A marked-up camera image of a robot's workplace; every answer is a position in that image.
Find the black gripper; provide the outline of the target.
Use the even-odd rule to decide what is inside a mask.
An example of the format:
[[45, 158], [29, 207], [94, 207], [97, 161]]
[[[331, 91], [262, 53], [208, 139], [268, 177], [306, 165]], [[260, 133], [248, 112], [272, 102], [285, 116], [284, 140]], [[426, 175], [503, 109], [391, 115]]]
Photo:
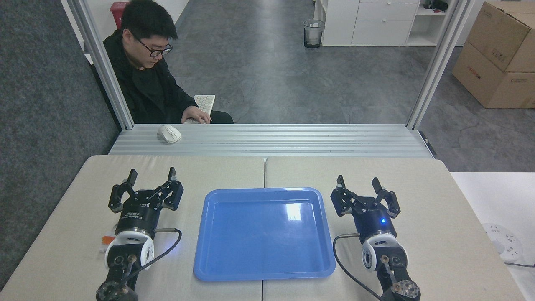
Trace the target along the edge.
[[[336, 187], [330, 196], [336, 214], [342, 217], [354, 213], [354, 223], [360, 234], [360, 241], [366, 241], [378, 234], [391, 234], [397, 237], [390, 219], [395, 219], [401, 212], [395, 192], [387, 191], [381, 185], [378, 177], [374, 177], [372, 186], [377, 193], [377, 197], [373, 201], [375, 207], [364, 208], [363, 197], [346, 188], [342, 175], [337, 177], [336, 182]], [[380, 203], [382, 200], [386, 200], [387, 208]]]
[[[113, 213], [121, 212], [115, 233], [137, 231], [154, 239], [161, 209], [177, 210], [184, 188], [176, 179], [174, 167], [170, 167], [167, 181], [152, 191], [135, 192], [132, 187], [137, 176], [136, 170], [131, 169], [126, 180], [112, 187], [108, 207]], [[130, 197], [122, 203], [125, 192]]]

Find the person's hand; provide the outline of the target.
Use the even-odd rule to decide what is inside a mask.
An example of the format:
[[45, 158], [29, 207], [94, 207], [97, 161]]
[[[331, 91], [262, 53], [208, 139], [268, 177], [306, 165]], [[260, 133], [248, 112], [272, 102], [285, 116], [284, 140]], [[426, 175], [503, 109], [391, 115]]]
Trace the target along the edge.
[[200, 124], [210, 124], [212, 121], [212, 118], [209, 114], [202, 111], [195, 105], [190, 105], [183, 111], [181, 124], [184, 124], [188, 119], [196, 120]]

